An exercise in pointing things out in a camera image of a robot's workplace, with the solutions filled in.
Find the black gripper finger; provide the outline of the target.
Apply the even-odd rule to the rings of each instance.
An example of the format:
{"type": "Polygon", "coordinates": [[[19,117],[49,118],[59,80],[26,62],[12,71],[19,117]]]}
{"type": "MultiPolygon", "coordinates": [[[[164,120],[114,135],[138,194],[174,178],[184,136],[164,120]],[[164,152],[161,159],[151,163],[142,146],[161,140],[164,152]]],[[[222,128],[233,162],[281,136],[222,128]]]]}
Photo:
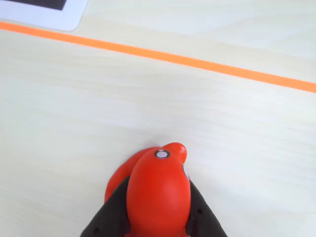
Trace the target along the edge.
{"type": "Polygon", "coordinates": [[[124,237],[130,233],[126,197],[129,178],[125,178],[81,233],[81,237],[124,237]]]}
{"type": "Polygon", "coordinates": [[[186,235],[190,237],[227,237],[218,219],[197,187],[190,181],[191,205],[186,235]]]}

